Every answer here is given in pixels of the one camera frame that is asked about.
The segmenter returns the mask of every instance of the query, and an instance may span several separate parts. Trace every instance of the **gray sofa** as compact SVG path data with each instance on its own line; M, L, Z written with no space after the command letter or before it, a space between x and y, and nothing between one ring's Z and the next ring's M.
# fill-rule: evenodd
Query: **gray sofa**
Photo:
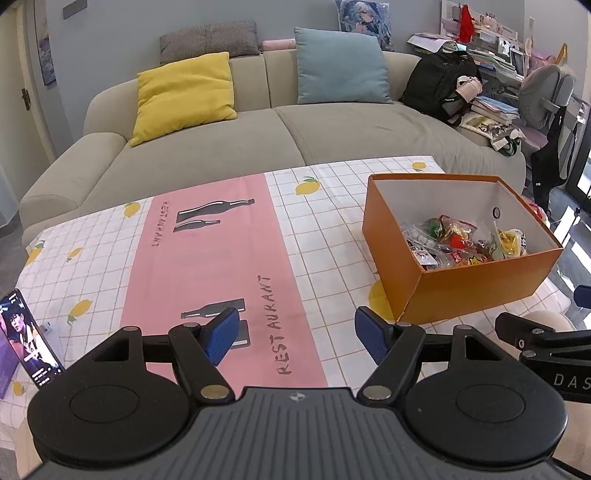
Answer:
M384 53L390 94L402 95L418 57ZM504 157L479 135L395 102L297 105L295 50L230 60L235 120L202 125L131 148L137 81L90 103L84 136L37 180L20 204L28 243L44 228L88 213L211 181L360 158L432 155L448 173L525 182L521 153Z

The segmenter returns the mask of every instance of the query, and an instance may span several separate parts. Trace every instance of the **cardboard box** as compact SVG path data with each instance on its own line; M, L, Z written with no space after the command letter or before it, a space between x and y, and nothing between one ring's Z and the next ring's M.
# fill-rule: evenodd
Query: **cardboard box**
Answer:
M470 222L490 235L521 230L523 257L425 271L411 253L401 224L440 215ZM368 180L363 234L394 318L416 324L485 310L532 295L563 247L552 232L499 177L449 174L374 174Z

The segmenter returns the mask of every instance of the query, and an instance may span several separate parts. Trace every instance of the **lemon print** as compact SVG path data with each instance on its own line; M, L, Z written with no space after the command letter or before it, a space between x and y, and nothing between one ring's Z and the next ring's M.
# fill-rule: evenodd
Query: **lemon print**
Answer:
M320 182L314 177L304 177L304 181L295 188L296 195L311 195L320 188Z
M125 205L123 215L125 215L127 218L133 217L136 213L139 212L140 208L141 205L138 202L128 203L127 205Z
M75 248L70 253L68 253L68 258L66 259L66 261L69 262L72 258L74 258L76 255L78 255L80 252L82 252L82 247Z
M394 314L386 298L382 281L378 280L369 289L369 308L380 315L386 322L394 322Z
M70 310L70 314L68 315L68 324L71 325L77 320L78 317L81 317L86 312L88 312L88 309L91 305L92 300L81 300L76 305L74 305L74 308Z
M44 244L45 240L40 240L39 243L35 245L35 248L33 248L33 250L31 250L31 253L29 253L29 258L27 258L27 263L25 263L25 267L27 265L31 265L35 261L35 259L41 254L41 250L43 250Z
M25 394L25 387L22 386L22 383L15 380L12 382L12 391L17 397L22 397Z
M415 169L416 171L421 171L424 170L425 168L427 168L427 164L423 161L416 161L413 162L413 169Z

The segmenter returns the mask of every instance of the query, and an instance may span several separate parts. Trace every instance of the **smartphone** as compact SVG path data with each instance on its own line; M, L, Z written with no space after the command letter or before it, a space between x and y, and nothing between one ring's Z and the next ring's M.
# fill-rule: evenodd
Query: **smartphone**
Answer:
M0 300L0 330L37 388L65 370L40 332L18 289Z

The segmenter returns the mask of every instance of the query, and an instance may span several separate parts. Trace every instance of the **light blue pillow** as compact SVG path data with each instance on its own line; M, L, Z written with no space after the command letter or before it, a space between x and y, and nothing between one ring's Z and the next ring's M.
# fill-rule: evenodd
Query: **light blue pillow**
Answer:
M392 103L378 39L296 28L298 103Z

